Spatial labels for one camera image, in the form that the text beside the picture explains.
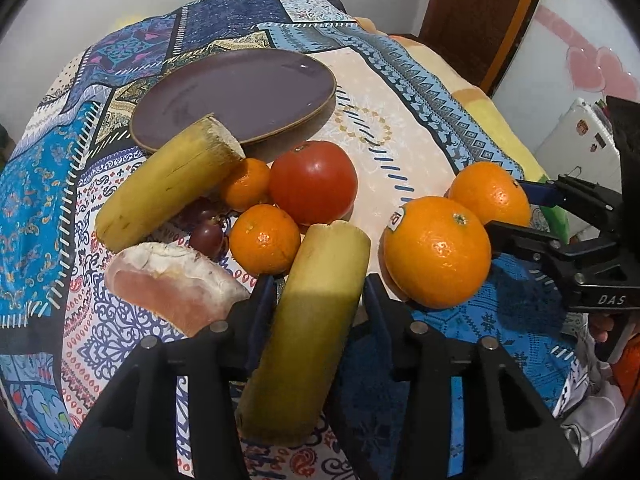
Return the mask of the right hand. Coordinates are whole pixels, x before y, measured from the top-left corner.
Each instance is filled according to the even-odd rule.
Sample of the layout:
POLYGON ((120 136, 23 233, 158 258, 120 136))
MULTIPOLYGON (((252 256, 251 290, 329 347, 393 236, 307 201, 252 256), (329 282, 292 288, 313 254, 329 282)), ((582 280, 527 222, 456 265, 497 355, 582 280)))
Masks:
POLYGON ((628 335, 626 314, 593 313, 589 315, 589 329, 594 339, 594 354, 599 361, 616 363, 624 351, 628 335))

